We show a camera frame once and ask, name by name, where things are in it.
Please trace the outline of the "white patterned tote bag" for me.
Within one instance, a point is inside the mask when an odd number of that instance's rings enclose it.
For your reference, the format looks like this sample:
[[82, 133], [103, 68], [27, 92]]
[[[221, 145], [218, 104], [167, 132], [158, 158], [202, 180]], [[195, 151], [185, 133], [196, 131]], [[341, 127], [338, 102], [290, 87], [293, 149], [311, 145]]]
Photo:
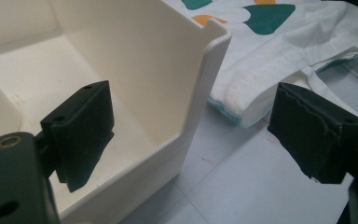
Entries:
[[200, 25], [219, 21], [231, 42], [209, 103], [248, 128], [272, 108], [289, 82], [345, 104], [317, 74], [358, 57], [358, 7], [344, 1], [165, 0]]

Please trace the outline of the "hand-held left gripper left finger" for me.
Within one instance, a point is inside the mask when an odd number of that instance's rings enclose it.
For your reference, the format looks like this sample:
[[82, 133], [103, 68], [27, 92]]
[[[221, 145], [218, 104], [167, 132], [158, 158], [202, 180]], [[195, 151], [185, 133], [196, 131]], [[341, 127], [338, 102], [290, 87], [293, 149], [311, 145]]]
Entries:
[[56, 173], [71, 192], [83, 188], [114, 136], [109, 82], [80, 88], [40, 124], [35, 141], [44, 173]]

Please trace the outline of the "white plastic storage box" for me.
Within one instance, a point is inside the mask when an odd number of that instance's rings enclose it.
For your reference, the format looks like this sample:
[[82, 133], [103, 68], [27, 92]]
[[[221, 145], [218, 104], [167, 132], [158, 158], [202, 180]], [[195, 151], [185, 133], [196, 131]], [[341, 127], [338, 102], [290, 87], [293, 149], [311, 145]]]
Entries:
[[0, 0], [0, 91], [13, 129], [40, 131], [106, 80], [114, 137], [89, 182], [54, 183], [62, 224], [118, 224], [181, 171], [231, 35], [164, 0]]

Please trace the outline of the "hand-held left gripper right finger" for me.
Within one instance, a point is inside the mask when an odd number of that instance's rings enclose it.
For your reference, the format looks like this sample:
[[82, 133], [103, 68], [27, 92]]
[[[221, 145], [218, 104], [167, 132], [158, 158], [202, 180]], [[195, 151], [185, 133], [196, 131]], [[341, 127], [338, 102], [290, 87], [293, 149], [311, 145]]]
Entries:
[[306, 176], [322, 184], [358, 177], [358, 117], [317, 93], [279, 83], [268, 130]]

